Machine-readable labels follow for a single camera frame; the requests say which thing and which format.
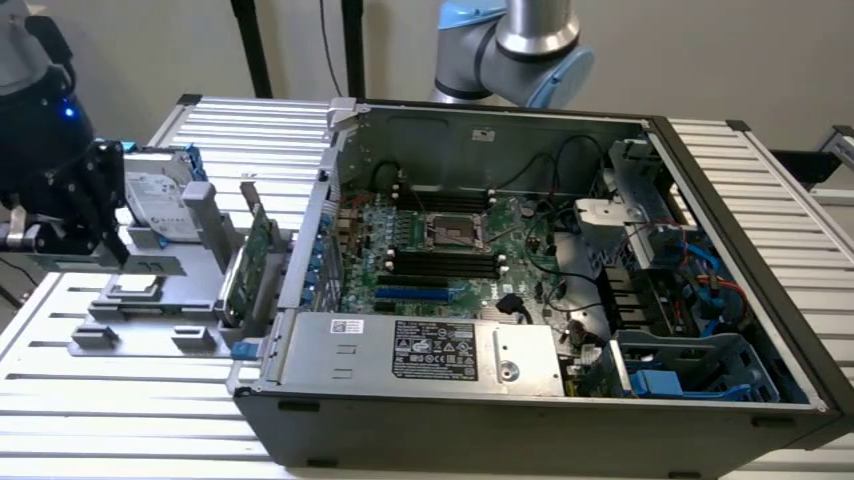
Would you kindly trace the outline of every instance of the green circuit board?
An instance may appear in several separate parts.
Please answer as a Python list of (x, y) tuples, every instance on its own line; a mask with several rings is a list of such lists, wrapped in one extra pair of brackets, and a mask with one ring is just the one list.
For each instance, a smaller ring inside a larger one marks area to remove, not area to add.
[[(457, 214), (443, 212), (423, 212), (397, 210), (381, 198), (375, 198), (359, 208), (359, 219), (351, 235), (360, 244), (368, 243), (368, 248), (344, 248), (344, 289), (341, 295), (341, 311), (347, 313), (375, 313), (373, 304), (377, 300), (373, 292), (377, 288), (377, 277), (388, 272), (384, 269), (385, 252), (391, 246), (403, 252), (460, 252), (467, 251), (484, 255), (504, 255), (508, 270), (497, 279), (488, 278), (449, 278), (449, 301), (393, 300), (395, 311), (376, 312), (407, 316), (441, 316), (451, 318), (483, 318), (491, 320), (509, 320), (500, 314), (493, 305), (508, 293), (519, 295), (528, 306), (536, 323), (543, 320), (543, 306), (535, 301), (535, 285), (543, 282), (548, 291), (556, 279), (544, 275), (529, 265), (524, 256), (525, 233), (529, 223), (521, 218), (519, 197), (500, 198), (497, 203), (483, 214)], [(479, 244), (465, 240), (452, 241), (453, 237), (441, 239), (425, 232), (440, 229), (439, 224), (448, 225), (451, 231), (455, 225), (479, 224)], [(545, 227), (540, 225), (531, 233), (544, 245)], [(535, 261), (545, 268), (556, 269), (553, 256), (533, 255)]]
[(272, 245), (272, 224), (260, 203), (252, 209), (252, 217), (252, 227), (245, 238), (240, 264), (234, 271), (233, 284), (228, 294), (228, 305), (237, 324), (254, 308), (254, 299), (264, 275), (266, 252)]

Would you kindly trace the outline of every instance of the blue latch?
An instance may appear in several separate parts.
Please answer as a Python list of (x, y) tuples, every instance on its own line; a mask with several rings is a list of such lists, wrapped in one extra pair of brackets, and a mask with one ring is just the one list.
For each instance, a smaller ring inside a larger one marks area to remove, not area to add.
[(257, 360), (257, 343), (234, 342), (230, 347), (230, 359), (252, 361)]

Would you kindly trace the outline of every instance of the motherboard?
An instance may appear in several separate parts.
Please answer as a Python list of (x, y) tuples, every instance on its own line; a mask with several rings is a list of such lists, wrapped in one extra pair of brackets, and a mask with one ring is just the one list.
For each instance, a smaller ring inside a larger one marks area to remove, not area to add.
[[(560, 292), (552, 304), (568, 308), (565, 292), (531, 263), (557, 269), (551, 229), (533, 221), (537, 200), (443, 198), (443, 204), (437, 195), (416, 195), (407, 202), (355, 192), (343, 202), (341, 312), (545, 324), (559, 337), (567, 318), (543, 297)], [(524, 314), (500, 311), (508, 295)]]

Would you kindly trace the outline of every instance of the red cable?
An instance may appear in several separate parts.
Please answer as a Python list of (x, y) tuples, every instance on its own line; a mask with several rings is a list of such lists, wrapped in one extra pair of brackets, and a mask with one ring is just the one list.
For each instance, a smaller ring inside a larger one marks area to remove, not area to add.
[[(707, 284), (708, 283), (708, 279), (707, 278), (697, 278), (696, 281), (701, 284)], [(747, 316), (747, 295), (744, 294), (744, 290), (742, 289), (742, 287), (738, 286), (738, 284), (732, 283), (732, 282), (727, 282), (725, 280), (717, 280), (717, 285), (720, 285), (721, 287), (728, 288), (730, 290), (734, 290), (738, 295), (742, 297), (742, 313), (740, 313), (740, 318), (743, 319)]]

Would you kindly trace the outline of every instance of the black pole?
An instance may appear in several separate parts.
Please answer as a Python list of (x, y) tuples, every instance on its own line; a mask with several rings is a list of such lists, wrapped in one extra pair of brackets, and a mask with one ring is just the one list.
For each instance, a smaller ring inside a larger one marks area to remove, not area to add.
[(12, 292), (9, 292), (2, 285), (0, 285), (0, 297), (12, 305), (14, 310), (20, 310), (24, 306), (24, 303), (17, 299)]
[(252, 88), (257, 98), (272, 98), (272, 86), (269, 84), (269, 72), (266, 71), (266, 59), (264, 58), (264, 43), (261, 31), (257, 27), (254, 15), (254, 0), (230, 0), (230, 9), (237, 19), (245, 63), (249, 66)]
[(361, 43), (363, 0), (341, 0), (344, 57), (347, 58), (347, 94), (364, 98), (364, 45)]

